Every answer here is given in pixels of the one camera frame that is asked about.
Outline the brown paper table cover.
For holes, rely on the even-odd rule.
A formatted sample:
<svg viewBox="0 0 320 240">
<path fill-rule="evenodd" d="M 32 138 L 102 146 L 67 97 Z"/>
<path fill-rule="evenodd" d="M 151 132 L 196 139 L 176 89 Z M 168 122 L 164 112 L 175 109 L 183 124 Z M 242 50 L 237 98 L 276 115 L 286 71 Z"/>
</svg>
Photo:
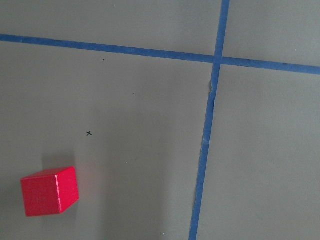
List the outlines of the brown paper table cover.
<svg viewBox="0 0 320 240">
<path fill-rule="evenodd" d="M 319 239 L 319 1 L 1 1 L 0 237 Z"/>
</svg>

